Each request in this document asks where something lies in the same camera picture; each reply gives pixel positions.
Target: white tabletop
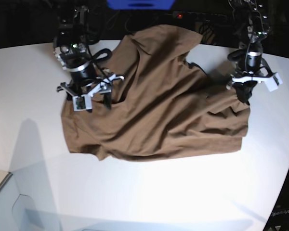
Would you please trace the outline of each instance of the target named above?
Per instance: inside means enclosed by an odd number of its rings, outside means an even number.
[[[118,43],[102,41],[92,52]],[[199,45],[187,59],[207,73],[225,72],[228,53]],[[14,173],[48,230],[59,230],[49,222],[56,217],[64,231],[260,231],[289,168],[289,59],[264,58],[284,84],[271,93],[264,84],[254,89],[241,151],[99,162],[93,155],[68,153],[60,120],[65,94],[55,89],[70,77],[52,44],[2,49],[0,169]]]

